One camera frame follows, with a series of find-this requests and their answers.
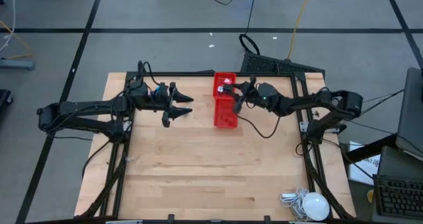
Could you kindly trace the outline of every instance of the gray floor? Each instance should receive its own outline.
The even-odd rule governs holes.
[[[302,1],[256,0],[251,27],[293,27]],[[250,2],[234,0],[225,7],[212,0],[101,0],[93,28],[243,28],[248,21]],[[17,27],[84,28],[93,3],[94,0],[17,0]],[[410,28],[423,28],[421,0],[397,3]],[[10,6],[0,8],[0,19],[9,25],[11,15]],[[401,28],[388,0],[309,0],[300,27]],[[36,69],[0,70],[0,88],[12,90],[15,98],[0,129],[2,223],[15,222],[44,144],[45,134],[37,128],[35,111],[59,100],[82,37],[82,34],[19,35],[32,46]],[[286,58],[291,34],[250,36],[263,55]],[[423,34],[413,36],[423,47]],[[23,52],[24,48],[13,39],[0,56]],[[139,59],[150,61],[154,71],[239,71],[243,54],[238,33],[90,34],[69,100],[100,99],[107,74],[133,71]],[[298,34],[291,59],[326,69],[326,82],[331,89],[356,91],[365,99],[402,89],[407,68],[418,67],[404,34]],[[358,122],[395,131],[401,98],[401,95],[392,98]],[[385,135],[348,124],[340,139],[368,143]],[[27,221],[72,217],[89,144],[54,141]],[[368,187],[354,183],[351,187],[358,215],[365,219]]]

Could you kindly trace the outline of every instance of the white cable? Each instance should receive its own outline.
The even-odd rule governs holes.
[[[9,44],[9,42],[10,42],[12,36],[13,36],[13,33],[15,32],[15,23],[16,23],[16,3],[15,3],[15,0],[13,0],[12,6],[13,6],[12,33],[7,38],[6,43],[0,48],[0,52],[7,46],[7,44]]]
[[[308,216],[303,208],[304,197],[309,193],[303,187],[298,187],[297,192],[293,194],[282,194],[279,199],[284,207],[291,208],[292,213],[295,215],[297,221],[307,221]]]

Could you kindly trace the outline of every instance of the wooden tabletop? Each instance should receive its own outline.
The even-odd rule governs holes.
[[[125,73],[110,73],[104,91],[109,100],[124,87]],[[310,93],[325,85],[320,73],[307,73]],[[237,82],[248,81],[237,77]],[[150,78],[144,79],[152,85]],[[189,106],[193,112],[171,122],[161,123],[162,113],[135,112],[130,152],[120,219],[224,219],[293,220],[288,208],[282,207],[279,196],[307,187],[302,157],[295,154],[300,142],[298,120],[294,114],[280,120],[277,132],[262,139],[252,126],[242,120],[236,129],[213,126],[213,77],[157,77],[157,81],[176,82],[178,90],[194,102],[175,104]],[[291,81],[285,77],[258,77],[284,96],[293,97]],[[297,82],[299,94],[301,86]],[[328,110],[318,110],[320,117]],[[241,116],[250,119],[264,134],[274,129],[277,117],[263,109],[244,107]],[[110,116],[99,116],[108,121]],[[337,142],[333,134],[325,139]],[[94,136],[90,154],[107,138]],[[104,187],[112,146],[109,145],[87,166],[75,214],[84,212]],[[340,149],[328,142],[320,145],[327,185],[346,211],[355,215]],[[115,191],[111,191],[107,214],[112,213]]]

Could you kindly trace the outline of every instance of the black keyboard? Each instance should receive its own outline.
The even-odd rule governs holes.
[[[380,215],[423,220],[423,179],[373,175]]]

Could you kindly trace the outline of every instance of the red container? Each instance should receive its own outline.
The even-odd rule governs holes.
[[[214,108],[214,126],[217,128],[236,128],[238,117],[232,111],[235,100],[233,98],[217,98]]]
[[[223,93],[223,85],[232,85],[235,83],[237,75],[234,73],[214,73],[214,86],[213,86],[213,97],[214,98],[232,98],[228,94]]]

